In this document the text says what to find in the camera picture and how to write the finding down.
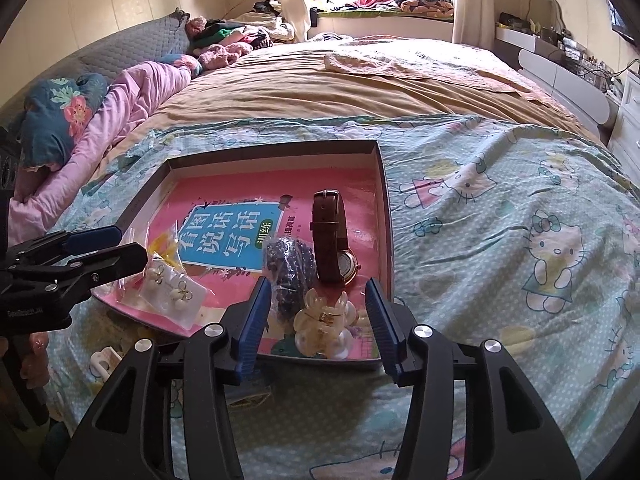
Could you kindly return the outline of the person's left hand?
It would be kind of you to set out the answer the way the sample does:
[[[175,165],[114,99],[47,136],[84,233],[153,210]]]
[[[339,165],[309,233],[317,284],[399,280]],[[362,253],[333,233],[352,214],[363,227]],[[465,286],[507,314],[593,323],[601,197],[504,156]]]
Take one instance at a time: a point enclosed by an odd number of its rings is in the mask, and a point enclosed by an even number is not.
[[[48,345],[47,333],[33,333],[28,336],[28,346],[23,356],[20,375],[29,389],[43,387],[49,381]]]

